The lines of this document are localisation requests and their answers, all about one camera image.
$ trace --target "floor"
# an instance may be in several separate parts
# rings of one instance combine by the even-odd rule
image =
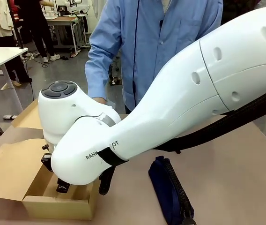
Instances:
[[[30,51],[35,51],[33,43],[26,45]],[[69,57],[69,53],[60,52],[61,55]],[[43,68],[42,64],[30,60],[27,62],[29,76],[33,79],[32,88],[34,99],[38,97],[39,91],[48,83],[57,80],[70,80],[76,82],[84,92],[87,93],[87,81],[85,77],[84,67],[88,60],[88,51],[82,50],[76,58],[69,60],[58,60],[48,64],[47,68]],[[42,62],[41,57],[36,58],[36,61]],[[5,79],[0,75],[0,89],[5,84]],[[23,108],[27,107],[33,100],[30,85],[24,85],[16,89]],[[125,113],[124,102],[122,98],[122,86],[106,87],[107,98],[116,104],[118,113]],[[17,111],[11,100],[9,90],[0,90],[0,122],[3,122],[3,115],[16,115]]]

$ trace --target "hand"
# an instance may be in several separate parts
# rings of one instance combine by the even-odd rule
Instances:
[[[94,97],[93,100],[104,105],[106,104],[106,100],[102,97]]]

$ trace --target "person's arm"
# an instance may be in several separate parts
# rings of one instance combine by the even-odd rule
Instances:
[[[105,103],[108,69],[121,45],[120,0],[107,0],[100,21],[90,36],[91,49],[85,64],[88,95]]]
[[[208,1],[197,39],[200,39],[221,25],[222,8],[222,0]]]
[[[49,2],[49,1],[45,1],[45,0],[39,1],[39,4],[41,4],[42,6],[54,7],[54,3],[53,2]]]

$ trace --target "button-up shirt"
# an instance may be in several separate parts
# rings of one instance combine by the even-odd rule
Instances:
[[[137,5],[137,0],[107,0],[85,65],[88,95],[106,98],[109,65],[121,49],[123,97],[130,110],[167,61],[219,27],[222,18],[222,0],[172,0],[165,14],[161,0],[140,0],[135,37]]]

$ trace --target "black shirt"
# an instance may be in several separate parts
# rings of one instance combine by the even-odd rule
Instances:
[[[22,11],[22,16],[27,22],[37,23],[40,20],[45,20],[42,12],[41,0],[15,0],[15,5],[19,6]]]

